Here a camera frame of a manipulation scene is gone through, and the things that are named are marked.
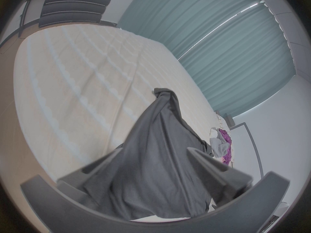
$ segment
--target curtain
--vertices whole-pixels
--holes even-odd
[[[251,109],[295,75],[283,32],[260,0],[133,0],[118,27],[163,43],[177,59],[218,27],[179,61],[221,115]]]

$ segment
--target purple cloth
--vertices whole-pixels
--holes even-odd
[[[229,143],[229,148],[227,150],[227,154],[222,157],[222,163],[224,163],[226,165],[229,165],[229,163],[231,161],[231,157],[232,157],[231,156],[231,143],[232,143],[232,140],[231,140],[230,136],[228,135],[227,131],[219,129],[219,132],[222,134],[222,136],[224,137],[226,142]]]

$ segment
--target bed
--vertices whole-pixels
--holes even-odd
[[[22,132],[54,181],[120,145],[155,100],[154,88],[176,93],[183,119],[207,143],[212,127],[230,132],[163,44],[118,28],[38,31],[22,42],[14,63]]]

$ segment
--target gray garment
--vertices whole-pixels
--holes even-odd
[[[209,209],[211,196],[188,160],[187,147],[211,156],[212,148],[182,119],[174,92],[155,89],[154,94],[157,99],[122,145],[122,161],[111,163],[118,168],[116,174],[100,170],[84,185],[96,210],[106,215],[179,218]]]
[[[230,146],[230,144],[224,139],[222,134],[219,132],[219,129],[217,129],[217,138],[210,138],[210,144],[213,150],[213,154],[216,158],[223,157],[227,154],[227,150]]]

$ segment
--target wooden floor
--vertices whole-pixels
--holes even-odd
[[[40,232],[48,233],[26,201],[20,184],[37,174],[50,184],[55,183],[41,168],[25,141],[17,118],[13,91],[13,67],[18,47],[27,36],[41,29],[38,24],[24,29],[20,38],[13,36],[0,49],[0,182],[25,219]]]

